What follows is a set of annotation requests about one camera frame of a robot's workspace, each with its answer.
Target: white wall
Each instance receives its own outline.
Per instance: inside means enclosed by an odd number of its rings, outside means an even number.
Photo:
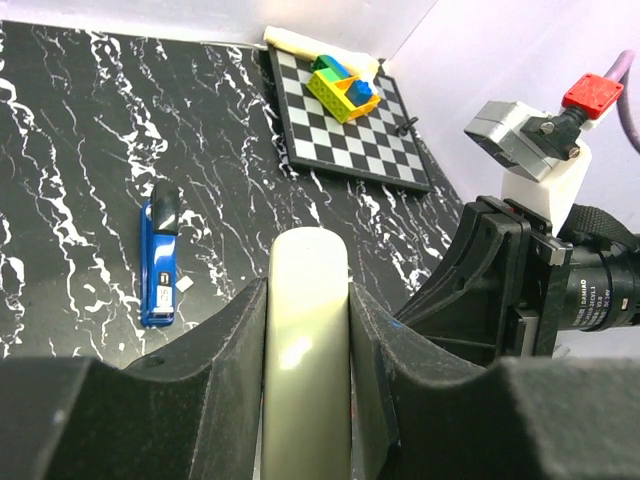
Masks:
[[[392,56],[437,0],[0,0],[0,18],[182,40],[258,43],[266,25]]]
[[[555,112],[586,72],[604,74],[620,51],[640,127],[640,1],[440,0],[391,61],[418,130],[465,201],[499,196],[502,170],[463,129],[488,100]],[[582,138],[594,161],[578,203],[604,208],[640,232],[640,156],[612,112]]]

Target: small black object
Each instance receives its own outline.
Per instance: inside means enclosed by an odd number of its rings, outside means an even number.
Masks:
[[[573,205],[559,237],[574,245],[590,243],[608,248],[616,242],[631,252],[640,251],[640,240],[613,215],[597,207]]]
[[[580,153],[576,140],[587,113],[572,106],[556,117],[531,117],[522,126],[522,133],[548,156],[560,160],[575,158]]]
[[[407,121],[403,125],[400,125],[397,128],[396,133],[399,136],[404,137],[405,135],[407,135],[407,133],[411,131],[411,128],[413,128],[413,124],[416,123],[417,121],[418,121],[418,117],[412,117],[409,121]]]
[[[160,180],[151,193],[151,221],[153,233],[178,234],[180,220],[180,193],[177,187]]]

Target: black strap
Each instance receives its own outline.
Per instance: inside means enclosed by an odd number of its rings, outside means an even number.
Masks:
[[[574,245],[595,244],[608,248],[612,242],[632,252],[640,250],[640,240],[612,215],[596,207],[574,205],[558,235]]]

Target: blue lego brick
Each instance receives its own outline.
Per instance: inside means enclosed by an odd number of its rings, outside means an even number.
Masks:
[[[369,100],[371,100],[372,96],[373,92],[371,91],[371,87],[363,80],[355,80],[346,93],[346,97],[355,107],[365,105]]]

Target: green lego brick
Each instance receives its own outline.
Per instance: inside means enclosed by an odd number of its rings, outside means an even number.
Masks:
[[[355,110],[349,99],[340,94],[335,86],[327,82],[319,71],[314,72],[311,76],[307,88],[340,123],[346,122],[349,115]]]
[[[338,75],[339,80],[343,80],[345,78],[349,78],[349,72],[338,63],[338,61],[329,56],[329,55],[318,55],[316,61],[311,65],[311,71],[315,72],[316,70],[324,70],[325,68],[330,68]]]
[[[318,55],[316,61],[311,65],[311,71],[322,70],[325,68],[331,68],[331,62],[329,62],[329,55]]]
[[[333,71],[332,68],[323,68],[322,70],[317,70],[317,72],[322,75],[329,83],[335,83],[338,80],[342,80],[340,75]]]

